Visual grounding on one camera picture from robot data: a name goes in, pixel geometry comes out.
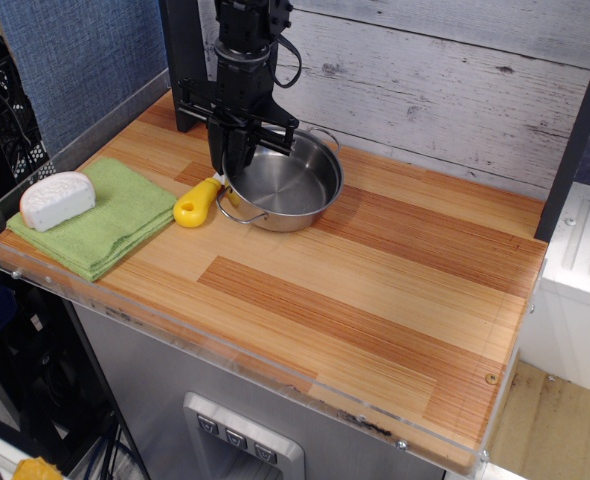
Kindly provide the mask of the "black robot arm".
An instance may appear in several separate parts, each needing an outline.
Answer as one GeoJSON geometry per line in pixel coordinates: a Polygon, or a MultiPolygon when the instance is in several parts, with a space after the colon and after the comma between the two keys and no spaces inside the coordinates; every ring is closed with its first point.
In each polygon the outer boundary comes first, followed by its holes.
{"type": "Polygon", "coordinates": [[[181,79],[180,110],[206,123],[213,168],[234,177],[251,164],[259,146],[290,154],[299,120],[275,102],[273,89],[298,81],[278,80],[279,47],[297,59],[301,55],[282,35],[291,26],[290,2],[217,1],[215,10],[216,79],[181,79]]]}

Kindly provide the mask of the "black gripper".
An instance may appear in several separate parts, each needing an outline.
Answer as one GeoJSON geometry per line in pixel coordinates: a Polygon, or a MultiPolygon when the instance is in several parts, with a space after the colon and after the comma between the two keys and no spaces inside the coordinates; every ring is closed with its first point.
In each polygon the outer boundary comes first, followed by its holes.
{"type": "Polygon", "coordinates": [[[232,172],[240,173],[258,146],[290,153],[299,121],[273,99],[277,59],[276,52],[219,52],[214,81],[179,81],[179,111],[206,123],[211,164],[218,174],[224,173],[226,158],[232,158],[232,172]]]}

